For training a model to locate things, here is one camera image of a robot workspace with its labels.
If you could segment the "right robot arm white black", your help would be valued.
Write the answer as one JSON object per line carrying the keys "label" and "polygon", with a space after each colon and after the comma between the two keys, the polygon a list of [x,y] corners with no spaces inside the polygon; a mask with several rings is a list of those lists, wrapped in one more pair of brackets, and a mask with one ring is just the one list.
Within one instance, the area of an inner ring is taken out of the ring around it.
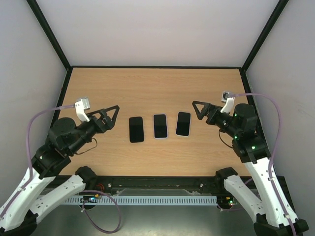
{"label": "right robot arm white black", "polygon": [[274,174],[271,154],[256,132],[258,116],[249,104],[234,105],[229,98],[223,107],[193,101],[197,118],[217,126],[232,138],[236,155],[249,171],[259,196],[256,196],[232,168],[216,171],[215,188],[232,194],[253,221],[258,236],[297,236],[309,229],[290,206]]}

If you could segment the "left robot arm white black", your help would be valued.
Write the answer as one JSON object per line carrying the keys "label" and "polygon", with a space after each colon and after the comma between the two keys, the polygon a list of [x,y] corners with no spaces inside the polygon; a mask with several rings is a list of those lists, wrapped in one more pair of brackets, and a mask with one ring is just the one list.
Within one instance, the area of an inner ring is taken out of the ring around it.
{"label": "left robot arm white black", "polygon": [[45,196],[40,195],[71,162],[71,157],[78,155],[80,148],[92,142],[96,134],[103,134],[115,126],[120,107],[116,105],[87,114],[78,106],[75,109],[77,116],[84,117],[81,124],[76,125],[68,117],[54,122],[20,184],[0,208],[2,236],[29,236],[47,214],[69,197],[84,190],[93,191],[97,175],[84,166]]}

